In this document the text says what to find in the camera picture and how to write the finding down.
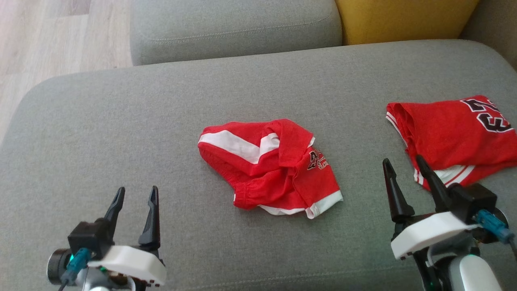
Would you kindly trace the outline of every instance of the robotic arm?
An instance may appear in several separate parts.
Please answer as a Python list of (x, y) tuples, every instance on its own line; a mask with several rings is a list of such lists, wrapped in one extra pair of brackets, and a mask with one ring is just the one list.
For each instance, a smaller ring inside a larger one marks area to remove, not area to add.
[(422, 156), (417, 156), (417, 163), (430, 186), (436, 213), (415, 216), (390, 161), (383, 161), (391, 220), (395, 222), (391, 239), (395, 258), (413, 257), (425, 291), (501, 290), (478, 248), (479, 243), (500, 241), (512, 246), (517, 259), (514, 234), (495, 207), (497, 196), (480, 184), (445, 187)]
[(47, 277), (53, 285), (79, 286), (82, 291), (129, 289), (145, 291), (166, 281), (160, 259), (160, 210), (158, 188), (149, 196), (149, 214), (138, 246), (115, 245), (113, 235), (125, 189), (118, 189), (106, 215), (94, 223), (80, 222), (68, 236), (69, 249), (56, 250), (47, 264)]

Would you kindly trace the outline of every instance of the printed number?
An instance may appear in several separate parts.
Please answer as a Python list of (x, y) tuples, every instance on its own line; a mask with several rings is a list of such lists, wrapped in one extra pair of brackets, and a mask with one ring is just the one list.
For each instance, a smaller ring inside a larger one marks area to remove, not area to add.
[[(495, 107), (493, 103), (481, 102), (475, 99), (461, 100), (461, 102), (467, 104), (472, 112), (483, 112), (479, 113), (477, 120), (483, 125), (483, 127), (493, 133), (504, 133), (512, 130), (513, 127), (506, 121), (501, 115), (499, 109)], [(496, 115), (500, 117), (494, 117), (489, 113), (489, 110), (495, 111)]]
[(328, 166), (327, 160), (319, 150), (311, 151), (309, 154), (311, 155), (311, 162), (309, 163), (307, 170), (312, 170), (316, 168), (316, 166), (322, 170)]

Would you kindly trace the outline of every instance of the clothing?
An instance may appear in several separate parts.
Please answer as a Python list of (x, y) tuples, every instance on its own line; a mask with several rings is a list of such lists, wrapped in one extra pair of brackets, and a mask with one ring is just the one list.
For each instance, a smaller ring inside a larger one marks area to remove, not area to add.
[(203, 130), (201, 157), (235, 190), (234, 205), (313, 219), (343, 197), (313, 134), (291, 120), (230, 122)]
[(422, 155), (446, 186), (468, 185), (517, 165), (517, 134), (485, 96), (430, 104), (389, 103), (386, 118), (404, 139), (415, 181)]

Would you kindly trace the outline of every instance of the blue connector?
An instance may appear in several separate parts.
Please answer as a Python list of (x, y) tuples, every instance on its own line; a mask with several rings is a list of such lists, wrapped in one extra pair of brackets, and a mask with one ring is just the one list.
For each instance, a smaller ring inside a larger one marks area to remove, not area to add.
[(476, 222), (495, 235), (503, 244), (510, 243), (510, 240), (515, 237), (515, 234), (506, 227), (504, 222), (485, 209), (478, 212)]
[(72, 285), (77, 279), (77, 275), (82, 269), (86, 268), (88, 262), (92, 259), (92, 253), (89, 249), (82, 248), (72, 257), (66, 271), (61, 276), (61, 283), (65, 285)]

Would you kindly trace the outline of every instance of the folded shirt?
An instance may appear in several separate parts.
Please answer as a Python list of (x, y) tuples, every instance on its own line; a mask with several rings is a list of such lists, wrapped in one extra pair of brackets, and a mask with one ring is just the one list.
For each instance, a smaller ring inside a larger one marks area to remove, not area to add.
[(343, 201), (313, 134), (288, 119), (230, 122), (203, 130), (201, 157), (235, 190), (234, 205), (313, 219)]
[(415, 181), (422, 155), (446, 186), (468, 185), (517, 165), (517, 134), (485, 96), (430, 104), (389, 103), (386, 118), (404, 139)]

